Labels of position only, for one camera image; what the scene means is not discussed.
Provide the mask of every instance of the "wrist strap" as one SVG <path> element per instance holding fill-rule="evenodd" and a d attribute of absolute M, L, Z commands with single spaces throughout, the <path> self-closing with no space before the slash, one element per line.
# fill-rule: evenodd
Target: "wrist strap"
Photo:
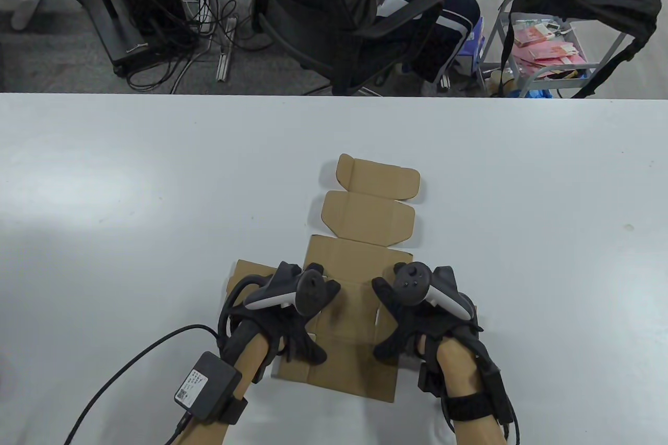
<path fill-rule="evenodd" d="M 447 414 L 446 419 L 466 422 L 494 415 L 494 409 L 487 393 L 474 393 L 457 398 L 449 398 L 444 394 L 441 399 L 445 403 L 442 406 L 444 414 Z"/>

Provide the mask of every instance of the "black chair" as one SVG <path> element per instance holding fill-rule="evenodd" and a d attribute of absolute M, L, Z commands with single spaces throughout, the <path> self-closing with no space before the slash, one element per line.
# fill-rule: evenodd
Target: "black chair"
<path fill-rule="evenodd" d="M 410 63 L 420 53 L 441 13 L 442 0 L 414 0 L 367 28 L 356 29 L 343 0 L 253 0 L 253 28 L 264 32 L 303 68 L 327 78 L 329 85 L 308 92 L 333 95 L 362 92 L 384 80 L 396 63 Z M 413 18 L 409 41 L 391 35 Z"/>

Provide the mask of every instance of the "hand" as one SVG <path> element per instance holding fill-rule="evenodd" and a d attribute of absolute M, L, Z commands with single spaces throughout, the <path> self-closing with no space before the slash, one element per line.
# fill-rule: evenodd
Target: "hand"
<path fill-rule="evenodd" d="M 314 270 L 319 273 L 320 277 L 322 276 L 323 269 L 319 264 L 310 264 L 305 271 Z M 277 273 L 279 272 L 286 273 L 288 278 L 291 276 L 295 280 L 302 274 L 301 268 L 296 264 L 285 263 L 279 266 Z M 264 369 L 272 360 L 283 352 L 287 353 L 288 360 L 302 359 L 311 365 L 319 365 L 327 360 L 325 350 L 308 336 L 306 324 L 331 303 L 341 290 L 341 285 L 336 280 L 326 281 L 324 295 L 316 294 L 319 304 L 316 307 L 311 305 L 307 315 L 299 314 L 293 304 L 287 307 L 274 305 L 263 309 L 248 309 L 243 304 L 233 306 L 244 288 L 252 284 L 264 287 L 273 276 L 251 275 L 243 278 L 227 297 L 219 319 L 220 357 L 229 364 L 234 364 L 255 335 L 261 333 L 267 338 L 269 352 L 255 376 L 255 382 L 262 378 Z M 231 338 L 227 336 L 228 322 L 232 333 Z M 284 343 L 283 349 L 281 349 L 281 341 Z"/>
<path fill-rule="evenodd" d="M 392 335 L 374 348 L 374 356 L 377 359 L 391 359 L 401 353 L 424 358 L 424 350 L 422 352 L 418 350 L 418 342 L 421 338 L 430 340 L 428 345 L 433 342 L 438 346 L 443 338 L 453 336 L 470 337 L 472 340 L 477 340 L 478 332 L 482 331 L 482 328 L 478 326 L 478 317 L 475 312 L 473 319 L 465 321 L 427 302 L 407 306 L 401 301 L 396 290 L 383 278 L 374 278 L 372 287 L 380 302 L 398 324 Z M 475 311 L 473 302 L 463 294 L 461 297 L 469 301 L 472 310 Z M 436 352 L 427 355 L 434 357 L 433 361 L 436 363 Z"/>

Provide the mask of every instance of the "person's arm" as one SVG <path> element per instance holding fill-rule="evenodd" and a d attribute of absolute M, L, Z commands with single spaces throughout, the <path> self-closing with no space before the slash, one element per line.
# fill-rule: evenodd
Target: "person's arm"
<path fill-rule="evenodd" d="M 253 337 L 246 349 L 239 355 L 234 368 L 241 372 L 241 381 L 234 390 L 234 397 L 239 400 L 248 390 L 251 381 L 258 368 L 267 356 L 269 343 L 264 336 L 258 334 Z M 188 427 L 179 435 L 174 443 L 176 445 L 220 445 L 227 433 L 227 424 L 214 422 L 204 425 L 190 421 Z"/>
<path fill-rule="evenodd" d="M 420 342 L 420 351 L 424 352 L 424 338 Z M 446 379 L 448 396 L 468 396 L 482 391 L 482 380 L 475 366 L 474 355 L 455 339 L 448 338 L 441 343 L 436 352 L 436 359 Z M 501 426 L 494 416 L 487 416 L 474 421 L 454 421 L 457 445 L 505 445 Z"/>

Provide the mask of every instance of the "vr controller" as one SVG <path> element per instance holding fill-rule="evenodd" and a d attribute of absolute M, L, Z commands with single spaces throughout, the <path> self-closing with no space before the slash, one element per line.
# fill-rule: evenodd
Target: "vr controller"
<path fill-rule="evenodd" d="M 439 266 L 432 272 L 424 263 L 397 263 L 394 273 L 393 287 L 403 304 L 416 306 L 425 301 L 459 319 L 468 321 L 473 318 L 474 306 L 468 297 L 458 292 L 455 273 L 450 266 Z"/>
<path fill-rule="evenodd" d="M 248 309 L 294 305 L 301 316 L 318 313 L 327 302 L 324 268 L 310 264 L 304 271 L 298 266 L 282 262 L 269 278 L 267 285 L 258 288 L 244 299 Z"/>

